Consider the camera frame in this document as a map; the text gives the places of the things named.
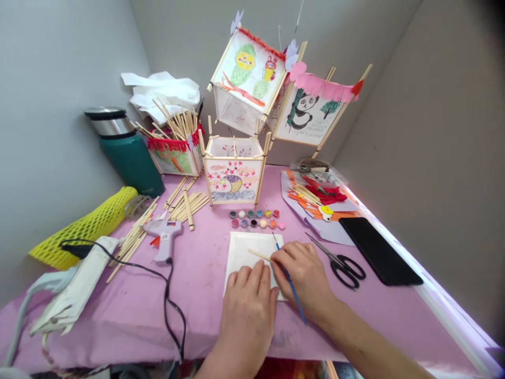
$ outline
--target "black cable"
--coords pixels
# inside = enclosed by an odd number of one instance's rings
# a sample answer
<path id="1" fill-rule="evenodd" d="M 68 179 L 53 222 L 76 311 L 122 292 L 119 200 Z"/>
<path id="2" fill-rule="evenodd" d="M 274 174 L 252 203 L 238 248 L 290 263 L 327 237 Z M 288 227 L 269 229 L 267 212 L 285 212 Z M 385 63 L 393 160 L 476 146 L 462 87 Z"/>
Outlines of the black cable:
<path id="1" fill-rule="evenodd" d="M 174 340 L 175 345 L 177 346 L 177 349 L 179 350 L 180 363 L 182 363 L 182 361 L 184 360 L 184 344 L 186 342 L 186 318 L 184 317 L 184 313 L 179 308 L 179 306 L 168 298 L 168 295 L 170 293 L 170 280 L 172 279 L 172 273 L 174 272 L 174 261 L 172 260 L 172 258 L 169 258 L 167 260 L 167 263 L 171 266 L 171 268 L 170 268 L 170 273 L 168 274 L 168 278 L 166 278 L 162 274 L 160 274 L 159 272 L 151 270 L 150 268 L 144 267 L 144 266 L 136 264 L 136 263 L 123 262 L 123 261 L 120 261 L 120 260 L 114 258 L 112 256 L 112 254 L 109 253 L 109 251 L 104 246 L 102 246 L 100 243 L 98 243 L 96 241 L 84 240 L 82 238 L 72 238 L 70 240 L 64 240 L 64 241 L 61 241 L 59 243 L 59 246 L 60 246 L 60 248 L 62 250 L 68 251 L 68 252 L 73 253 L 73 254 L 77 252 L 77 255 L 78 255 L 79 253 L 81 253 L 81 254 L 83 253 L 81 247 L 84 247 L 85 245 L 84 246 L 83 245 L 78 245 L 78 246 L 76 246 L 76 245 L 65 245 L 68 242 L 88 242 L 88 243 L 97 245 L 97 246 L 101 247 L 102 250 L 104 251 L 104 253 L 107 254 L 108 257 L 110 259 L 112 259 L 113 261 L 115 261 L 117 263 L 124 264 L 126 266 L 132 266 L 132 267 L 142 268 L 142 269 L 144 269 L 147 272 L 150 272 L 150 273 L 152 273 L 152 274 L 154 274 L 156 276 L 159 276 L 159 277 L 163 278 L 163 280 L 166 282 L 166 284 L 165 284 L 165 296 L 164 296 L 164 301 L 163 301 L 163 311 L 164 311 L 164 316 L 165 316 L 165 326 L 167 328 L 168 333 L 170 334 L 170 337 L 172 337 L 172 340 Z M 174 334 L 174 332 L 170 328 L 170 325 L 168 324 L 168 314 L 167 314 L 167 307 L 166 307 L 165 301 L 167 301 L 177 311 L 177 313 L 179 314 L 180 318 L 183 320 L 184 332 L 183 332 L 183 339 L 182 339 L 181 342 L 179 342 L 179 339 Z"/>

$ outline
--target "drawing of moon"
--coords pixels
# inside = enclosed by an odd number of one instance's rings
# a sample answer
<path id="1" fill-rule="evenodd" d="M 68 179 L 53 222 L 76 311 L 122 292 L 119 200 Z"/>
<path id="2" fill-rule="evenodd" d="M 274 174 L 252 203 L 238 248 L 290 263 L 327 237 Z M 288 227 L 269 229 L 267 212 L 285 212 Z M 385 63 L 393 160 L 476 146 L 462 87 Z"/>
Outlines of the drawing of moon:
<path id="1" fill-rule="evenodd" d="M 225 179 L 231 184 L 231 190 L 228 193 L 235 193 L 242 187 L 242 179 L 238 175 L 226 175 Z"/>

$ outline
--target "paint set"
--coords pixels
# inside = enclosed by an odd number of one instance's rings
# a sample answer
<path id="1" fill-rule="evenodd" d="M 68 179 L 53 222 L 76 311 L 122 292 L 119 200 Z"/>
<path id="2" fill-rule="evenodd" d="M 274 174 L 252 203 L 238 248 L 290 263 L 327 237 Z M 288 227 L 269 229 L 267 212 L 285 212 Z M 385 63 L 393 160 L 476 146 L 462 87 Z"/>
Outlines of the paint set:
<path id="1" fill-rule="evenodd" d="M 271 210 L 266 210 L 266 211 L 231 211 L 230 212 L 230 218 L 231 218 L 231 226 L 234 228 L 238 228 L 239 226 L 242 226 L 244 228 L 250 226 L 252 228 L 260 227 L 265 229 L 267 226 L 270 227 L 270 229 L 275 229 L 279 228 L 281 230 L 284 230 L 286 228 L 286 223 L 279 221 L 277 222 L 276 220 L 266 220 L 262 217 L 266 218 L 279 218 L 280 217 L 280 212 L 279 210 L 274 210 L 273 212 Z"/>

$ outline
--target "silver thermos lid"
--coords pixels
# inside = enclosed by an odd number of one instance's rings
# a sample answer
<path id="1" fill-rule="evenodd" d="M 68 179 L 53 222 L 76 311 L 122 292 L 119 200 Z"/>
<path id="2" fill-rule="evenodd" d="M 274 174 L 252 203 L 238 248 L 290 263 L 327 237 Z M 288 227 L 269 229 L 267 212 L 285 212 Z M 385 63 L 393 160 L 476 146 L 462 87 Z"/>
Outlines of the silver thermos lid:
<path id="1" fill-rule="evenodd" d="M 84 111 L 95 130 L 101 136 L 116 136 L 135 131 L 126 116 L 126 111 L 118 107 L 89 108 Z"/>

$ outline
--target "drawing of panda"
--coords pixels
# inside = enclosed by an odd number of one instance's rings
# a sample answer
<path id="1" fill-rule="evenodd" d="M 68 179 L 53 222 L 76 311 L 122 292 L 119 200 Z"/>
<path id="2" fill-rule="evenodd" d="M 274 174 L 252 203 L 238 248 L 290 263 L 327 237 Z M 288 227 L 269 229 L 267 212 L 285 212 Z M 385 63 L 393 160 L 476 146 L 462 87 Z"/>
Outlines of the drawing of panda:
<path id="1" fill-rule="evenodd" d="M 300 88 L 293 101 L 291 113 L 288 115 L 288 124 L 295 130 L 301 130 L 312 121 L 312 115 L 308 112 L 319 100 L 319 96 L 307 95 Z"/>

